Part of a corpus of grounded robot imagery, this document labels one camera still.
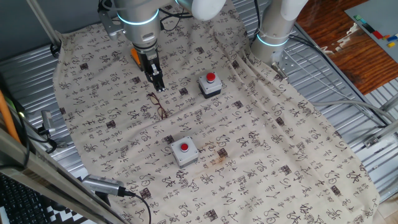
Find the stain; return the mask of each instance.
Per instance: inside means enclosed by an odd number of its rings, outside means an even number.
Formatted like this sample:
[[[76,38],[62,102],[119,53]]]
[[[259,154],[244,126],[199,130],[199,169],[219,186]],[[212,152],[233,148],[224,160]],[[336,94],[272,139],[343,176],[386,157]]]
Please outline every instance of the stain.
[[[221,164],[221,165],[223,165],[225,159],[226,159],[226,157],[221,157],[221,158],[219,158],[219,159],[218,159],[218,162],[217,162],[216,164]]]
[[[324,54],[326,54],[326,55],[335,54],[332,50],[327,50],[327,49],[328,49],[327,46],[326,47],[321,47],[321,50],[322,50],[322,52]]]
[[[340,49],[343,49],[344,46],[351,40],[352,35],[354,35],[354,33],[357,32],[358,30],[361,30],[361,28],[357,23],[354,22],[353,26],[349,28],[349,31],[347,31],[346,36],[341,38],[340,40],[337,40],[337,43],[339,44],[338,47]]]
[[[355,75],[352,72],[349,72],[347,70],[342,70],[342,72],[347,76],[347,78],[353,82],[354,85],[356,84],[363,84],[363,80],[361,79],[361,76]]]

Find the emergency stop button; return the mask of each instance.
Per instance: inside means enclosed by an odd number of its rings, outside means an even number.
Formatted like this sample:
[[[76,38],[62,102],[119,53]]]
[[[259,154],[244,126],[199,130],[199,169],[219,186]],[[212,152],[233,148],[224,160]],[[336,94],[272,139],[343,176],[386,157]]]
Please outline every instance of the emergency stop button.
[[[208,83],[213,83],[216,80],[216,75],[210,72],[207,74],[206,79]]]
[[[181,145],[181,151],[183,151],[183,152],[187,152],[188,151],[188,144],[182,144]]]

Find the tablecloth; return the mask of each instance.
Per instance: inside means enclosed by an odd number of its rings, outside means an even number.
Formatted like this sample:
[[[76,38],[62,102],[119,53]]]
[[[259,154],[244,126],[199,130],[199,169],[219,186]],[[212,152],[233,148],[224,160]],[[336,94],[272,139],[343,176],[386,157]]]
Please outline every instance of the tablecloth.
[[[175,3],[165,10],[182,11]],[[165,21],[166,29],[176,24]],[[230,0],[210,21],[182,19],[162,31],[162,93],[123,35],[113,42],[102,24],[59,35],[53,86],[79,155],[90,174],[144,197],[153,223],[372,223],[379,195],[361,161],[321,112],[251,54]],[[207,72],[223,87],[206,100],[198,77]],[[179,169],[170,143],[185,136],[200,155]],[[137,198],[110,199],[129,222],[148,222]]]

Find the metal pole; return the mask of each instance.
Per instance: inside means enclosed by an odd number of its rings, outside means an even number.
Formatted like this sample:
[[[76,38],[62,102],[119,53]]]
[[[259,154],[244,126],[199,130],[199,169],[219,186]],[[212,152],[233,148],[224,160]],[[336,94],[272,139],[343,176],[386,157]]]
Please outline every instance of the metal pole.
[[[23,163],[26,148],[1,128],[0,145],[0,165]],[[10,167],[0,172],[96,223],[127,223],[41,149],[31,152],[25,170]]]
[[[398,94],[395,94],[390,100],[388,100],[386,103],[384,103],[380,109],[384,110],[385,112],[388,112],[389,110],[393,109],[395,106],[398,105]]]
[[[37,3],[37,0],[26,0],[30,8],[32,9],[33,13],[36,15],[37,19],[39,20],[40,24],[42,25],[44,31],[47,33],[48,37],[50,38],[51,42],[54,46],[61,47],[61,41],[55,33],[55,30],[51,26],[51,23],[45,16],[42,8]]]

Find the robotic arm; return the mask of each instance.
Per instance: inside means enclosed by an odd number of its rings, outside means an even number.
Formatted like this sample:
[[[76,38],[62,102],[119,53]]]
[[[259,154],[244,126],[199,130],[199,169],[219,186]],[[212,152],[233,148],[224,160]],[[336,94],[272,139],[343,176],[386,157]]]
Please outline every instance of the robotic arm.
[[[111,40],[118,38],[118,32],[129,39],[139,59],[141,70],[156,91],[164,91],[163,73],[157,53],[157,39],[160,33],[159,8],[176,1],[199,20],[211,19],[219,13],[226,0],[110,0],[101,1],[98,14]],[[108,10],[117,10],[120,25],[113,24]]]
[[[277,67],[294,23],[308,0],[273,0],[262,14],[252,53],[270,67]]]

